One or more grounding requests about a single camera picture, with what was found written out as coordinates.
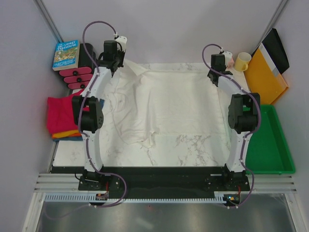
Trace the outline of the white t shirt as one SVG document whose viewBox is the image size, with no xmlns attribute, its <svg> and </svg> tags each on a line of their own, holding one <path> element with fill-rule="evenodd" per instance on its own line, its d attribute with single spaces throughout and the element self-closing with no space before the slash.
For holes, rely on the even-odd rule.
<svg viewBox="0 0 309 232">
<path fill-rule="evenodd" d="M 105 90 L 120 139 L 151 147 L 158 135 L 205 136 L 229 149 L 230 135 L 208 71 L 147 69 L 126 61 Z"/>
</svg>

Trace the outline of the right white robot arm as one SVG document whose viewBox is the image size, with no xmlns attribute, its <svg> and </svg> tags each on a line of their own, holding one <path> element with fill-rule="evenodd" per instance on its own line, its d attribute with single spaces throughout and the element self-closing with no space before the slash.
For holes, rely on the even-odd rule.
<svg viewBox="0 0 309 232">
<path fill-rule="evenodd" d="M 221 178 L 221 184 L 224 189 L 233 190 L 239 184 L 237 177 L 245 175 L 249 141 L 261 125 L 260 95 L 245 90 L 226 70 L 224 54 L 211 55 L 208 78 L 231 98 L 227 113 L 232 130 L 231 150 L 225 164 L 228 174 Z"/>
</svg>

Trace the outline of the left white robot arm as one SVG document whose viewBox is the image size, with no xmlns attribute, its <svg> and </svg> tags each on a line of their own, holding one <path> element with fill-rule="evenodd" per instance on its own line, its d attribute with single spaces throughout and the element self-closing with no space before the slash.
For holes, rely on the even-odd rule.
<svg viewBox="0 0 309 232">
<path fill-rule="evenodd" d="M 94 62 L 94 74 L 83 92 L 72 98 L 74 122 L 84 142 L 84 176 L 90 174 L 89 185 L 101 190 L 106 185 L 100 156 L 99 130 L 104 122 L 100 97 L 118 68 L 123 67 L 127 37 L 119 36 L 103 44 L 103 53 Z"/>
</svg>

